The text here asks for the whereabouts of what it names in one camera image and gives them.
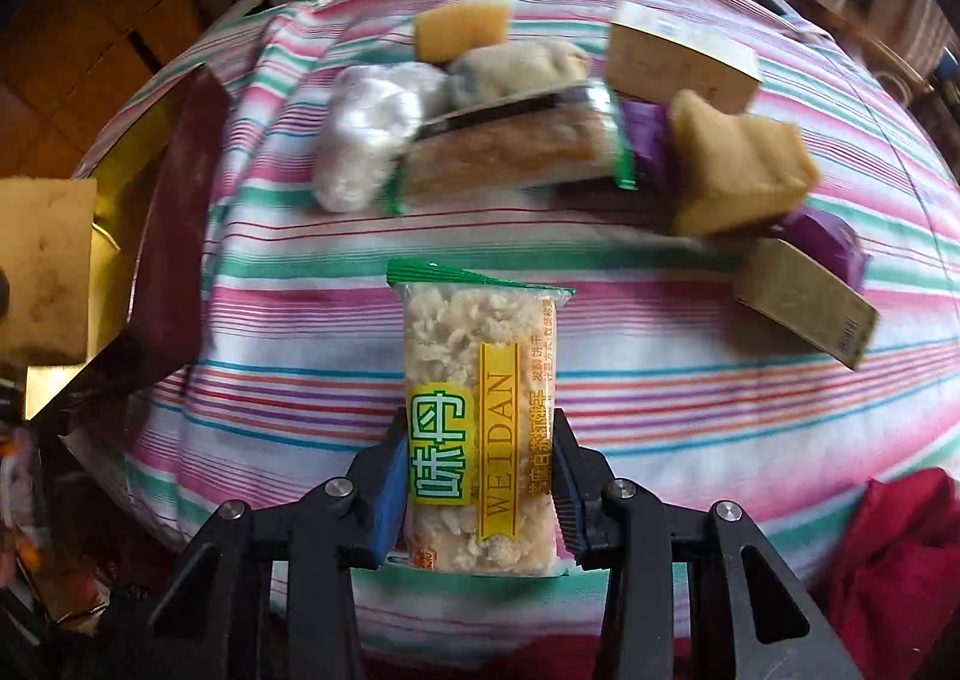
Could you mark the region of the beige sock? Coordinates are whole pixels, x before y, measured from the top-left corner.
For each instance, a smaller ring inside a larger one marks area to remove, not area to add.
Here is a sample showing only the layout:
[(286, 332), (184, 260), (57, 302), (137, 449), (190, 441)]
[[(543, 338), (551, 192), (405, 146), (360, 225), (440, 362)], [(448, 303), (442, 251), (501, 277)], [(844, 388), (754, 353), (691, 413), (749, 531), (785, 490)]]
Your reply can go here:
[(560, 40), (513, 40), (473, 48), (449, 65), (449, 94), (458, 109), (586, 81), (590, 58)]

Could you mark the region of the brown snack bar pack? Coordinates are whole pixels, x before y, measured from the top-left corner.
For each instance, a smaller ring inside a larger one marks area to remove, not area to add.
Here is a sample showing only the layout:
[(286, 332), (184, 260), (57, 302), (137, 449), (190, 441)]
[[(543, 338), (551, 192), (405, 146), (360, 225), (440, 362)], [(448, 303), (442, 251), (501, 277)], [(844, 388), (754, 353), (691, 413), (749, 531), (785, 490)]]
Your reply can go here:
[(610, 178), (636, 186), (617, 97), (599, 79), (427, 121), (386, 186), (397, 214), (482, 192)]

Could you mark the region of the red cloth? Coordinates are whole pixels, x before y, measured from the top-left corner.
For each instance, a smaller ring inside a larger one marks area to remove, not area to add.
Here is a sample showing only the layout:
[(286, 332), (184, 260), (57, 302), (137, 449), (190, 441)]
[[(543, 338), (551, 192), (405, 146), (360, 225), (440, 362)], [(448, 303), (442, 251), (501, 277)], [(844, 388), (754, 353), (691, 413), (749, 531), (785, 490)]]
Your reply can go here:
[(815, 599), (866, 678), (910, 678), (958, 613), (958, 482), (873, 480)]

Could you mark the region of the beige barcode carton box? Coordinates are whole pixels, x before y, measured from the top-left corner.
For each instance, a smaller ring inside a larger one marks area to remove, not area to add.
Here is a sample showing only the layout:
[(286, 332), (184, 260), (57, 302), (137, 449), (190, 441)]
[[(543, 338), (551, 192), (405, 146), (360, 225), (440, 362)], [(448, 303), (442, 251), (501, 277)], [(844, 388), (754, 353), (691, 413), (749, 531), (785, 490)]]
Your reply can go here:
[(740, 268), (737, 302), (857, 370), (880, 315), (861, 293), (793, 245), (761, 238)]

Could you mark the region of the green Weidan rice cracker pack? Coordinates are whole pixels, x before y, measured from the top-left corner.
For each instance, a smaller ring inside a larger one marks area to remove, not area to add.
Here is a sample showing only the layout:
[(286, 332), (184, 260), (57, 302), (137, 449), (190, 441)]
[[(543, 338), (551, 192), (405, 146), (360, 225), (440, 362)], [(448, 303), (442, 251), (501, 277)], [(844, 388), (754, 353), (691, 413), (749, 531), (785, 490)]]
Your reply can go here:
[(556, 315), (573, 293), (433, 261), (391, 261), (386, 281), (404, 304), (412, 565), (553, 576)]

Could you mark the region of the purple snack packet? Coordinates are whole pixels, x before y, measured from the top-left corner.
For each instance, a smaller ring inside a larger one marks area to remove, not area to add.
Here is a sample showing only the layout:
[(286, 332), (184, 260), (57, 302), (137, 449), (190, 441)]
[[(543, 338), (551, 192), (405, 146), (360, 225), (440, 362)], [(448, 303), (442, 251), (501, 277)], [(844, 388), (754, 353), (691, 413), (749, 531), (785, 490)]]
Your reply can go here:
[[(636, 180), (674, 204), (680, 189), (680, 165), (669, 137), (669, 109), (622, 98), (620, 110), (626, 142), (635, 157)], [(864, 290), (871, 256), (854, 228), (838, 215), (802, 204), (779, 219), (749, 225), (747, 230), (791, 243), (857, 293)]]

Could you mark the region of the white plastic bag bundle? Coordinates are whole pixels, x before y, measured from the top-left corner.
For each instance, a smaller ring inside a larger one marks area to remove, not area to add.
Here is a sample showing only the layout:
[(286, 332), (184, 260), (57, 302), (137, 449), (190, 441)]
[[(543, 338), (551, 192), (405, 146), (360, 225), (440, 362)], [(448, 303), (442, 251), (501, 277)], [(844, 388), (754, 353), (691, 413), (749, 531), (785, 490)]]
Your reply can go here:
[(371, 206), (423, 123), (451, 104), (449, 76), (428, 63), (343, 70), (320, 126), (314, 198), (334, 214)]

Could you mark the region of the small yellow sponge far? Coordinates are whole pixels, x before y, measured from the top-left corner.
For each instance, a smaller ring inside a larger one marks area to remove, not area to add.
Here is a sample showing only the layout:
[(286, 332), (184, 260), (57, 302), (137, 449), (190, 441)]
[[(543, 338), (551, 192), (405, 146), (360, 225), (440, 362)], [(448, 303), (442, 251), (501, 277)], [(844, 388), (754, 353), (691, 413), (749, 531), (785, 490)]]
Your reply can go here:
[(503, 1), (457, 1), (430, 9), (413, 21), (415, 59), (446, 65), (473, 48), (508, 40), (511, 6)]

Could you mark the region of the striped pink green bedsheet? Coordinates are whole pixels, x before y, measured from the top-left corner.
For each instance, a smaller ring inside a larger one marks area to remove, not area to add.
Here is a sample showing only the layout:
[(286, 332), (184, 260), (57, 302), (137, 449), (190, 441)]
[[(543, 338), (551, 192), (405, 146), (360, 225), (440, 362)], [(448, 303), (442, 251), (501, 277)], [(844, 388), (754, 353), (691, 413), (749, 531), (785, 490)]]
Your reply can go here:
[(602, 186), (510, 192), (434, 214), (331, 215), (311, 148), (335, 76), (413, 53), (412, 24), (455, 0), (300, 1), (238, 20), (166, 66), (104, 130), (116, 139), (205, 65), (231, 100), (203, 245), (194, 366), (68, 437), (107, 493), (171, 545), (229, 498), (296, 500), (382, 437), (402, 396), (392, 258), (566, 285), (558, 401), (613, 471), (672, 503), (742, 504), (817, 589), (873, 480), (958, 482), (958, 188), (916, 123), (825, 32), (748, 0), (505, 0), (519, 38), (594, 59), (622, 1), (747, 43), (755, 112), (796, 125), (812, 201), (871, 256), (880, 321), (857, 370), (732, 297), (739, 247), (675, 240)]

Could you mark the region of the gold tin box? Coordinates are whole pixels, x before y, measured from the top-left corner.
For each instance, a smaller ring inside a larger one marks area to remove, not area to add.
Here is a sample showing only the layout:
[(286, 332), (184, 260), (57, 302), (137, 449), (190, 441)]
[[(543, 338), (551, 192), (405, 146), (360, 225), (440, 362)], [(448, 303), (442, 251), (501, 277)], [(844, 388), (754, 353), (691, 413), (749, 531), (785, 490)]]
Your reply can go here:
[(98, 182), (88, 355), (26, 371), (25, 419), (37, 432), (65, 435), (197, 357), (203, 240), (228, 113), (218, 79), (195, 66), (85, 173)]

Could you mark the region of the large yellow sponge block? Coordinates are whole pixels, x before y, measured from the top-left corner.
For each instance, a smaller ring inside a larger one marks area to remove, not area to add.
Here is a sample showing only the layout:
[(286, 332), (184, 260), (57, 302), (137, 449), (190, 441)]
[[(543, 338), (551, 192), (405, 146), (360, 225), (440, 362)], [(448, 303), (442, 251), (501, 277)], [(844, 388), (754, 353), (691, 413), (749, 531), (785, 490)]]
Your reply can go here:
[(706, 237), (791, 214), (820, 183), (820, 171), (791, 123), (728, 115), (692, 91), (669, 107), (679, 160), (672, 231)]

